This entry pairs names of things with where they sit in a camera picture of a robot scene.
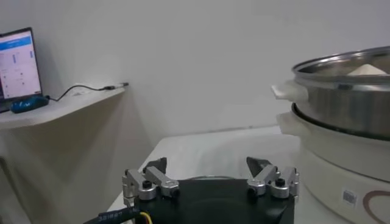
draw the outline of yellow wire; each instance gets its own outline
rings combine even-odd
[[[146,212],[140,212],[140,214],[141,214],[143,217],[145,217],[145,219],[147,220],[148,224],[153,224],[152,218],[151,218],[151,216],[150,216],[148,213],[146,213]]]

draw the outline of black cable on shelf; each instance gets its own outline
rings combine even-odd
[[[129,83],[128,82],[124,82],[124,83],[120,83],[119,85],[115,85],[115,86],[105,86],[105,87],[102,87],[102,88],[99,88],[99,89],[96,89],[96,88],[92,88],[92,87],[89,87],[89,86],[86,86],[86,85],[74,85],[74,86],[71,86],[69,87],[58,99],[54,99],[54,98],[51,98],[50,96],[47,96],[49,99],[53,100],[53,101],[60,101],[69,91],[71,91],[73,88],[76,88],[76,87],[83,87],[83,88],[86,88],[86,89],[90,89],[90,90],[93,90],[93,91],[103,91],[103,90],[113,90],[113,89],[117,89],[117,88],[120,88],[120,87],[124,87],[124,86],[128,86]]]

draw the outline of black cable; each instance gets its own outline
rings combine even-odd
[[[130,219],[140,217],[140,210],[134,207],[124,208],[116,211],[100,213],[84,224],[120,224]]]
[[[64,97],[69,91],[71,91],[73,88],[76,88],[76,87],[83,87],[83,88],[87,88],[87,89],[90,89],[90,90],[93,90],[93,91],[103,91],[103,90],[113,90],[113,89],[116,89],[116,88],[119,88],[119,87],[124,87],[124,86],[128,86],[129,83],[128,82],[124,82],[124,83],[121,83],[119,86],[105,86],[103,88],[99,88],[99,89],[96,89],[96,88],[92,88],[92,87],[89,87],[89,86],[85,86],[85,85],[74,85],[74,86],[71,86],[69,87],[58,99],[54,99],[54,98],[51,98],[50,96],[47,96],[49,99],[53,100],[53,101],[60,101],[60,99],[62,99],[62,97]]]

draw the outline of laptop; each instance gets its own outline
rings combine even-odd
[[[0,33],[0,113],[31,96],[42,96],[32,28]]]

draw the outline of laptop screen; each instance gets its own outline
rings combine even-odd
[[[0,100],[41,93],[32,32],[0,35]]]

